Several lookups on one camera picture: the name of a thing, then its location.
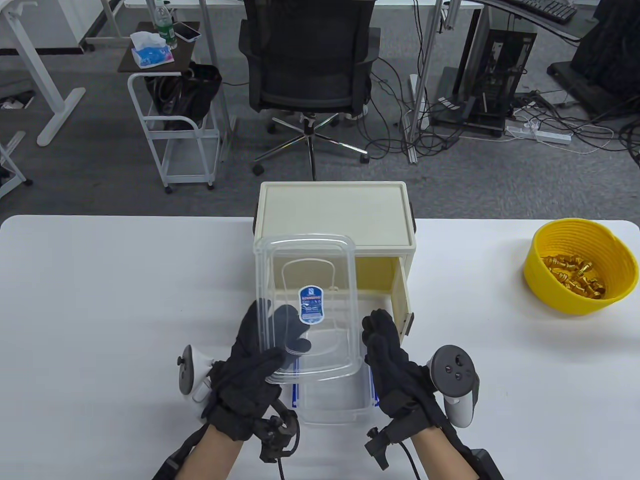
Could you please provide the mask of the person's left hand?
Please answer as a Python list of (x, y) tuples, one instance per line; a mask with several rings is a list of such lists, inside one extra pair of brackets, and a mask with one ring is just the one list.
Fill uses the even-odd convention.
[(232, 441), (248, 441), (255, 423), (278, 400), (281, 387), (266, 381), (280, 369), (292, 366), (301, 354), (311, 349), (303, 338), (310, 326), (302, 323), (294, 306), (284, 304), (274, 310), (272, 326), (275, 346), (261, 350), (258, 307), (254, 301), (247, 309), (226, 361), (217, 361), (208, 373), (211, 393), (201, 418)]

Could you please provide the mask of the person's right hand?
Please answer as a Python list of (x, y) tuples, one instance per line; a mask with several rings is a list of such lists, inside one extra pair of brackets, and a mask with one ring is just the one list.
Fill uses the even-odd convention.
[(372, 373), (381, 411), (393, 420), (411, 418), (420, 425), (419, 432), (438, 426), (435, 389), (423, 366), (411, 361), (402, 349), (391, 314), (384, 309), (372, 310), (363, 318), (362, 329), (365, 362)]

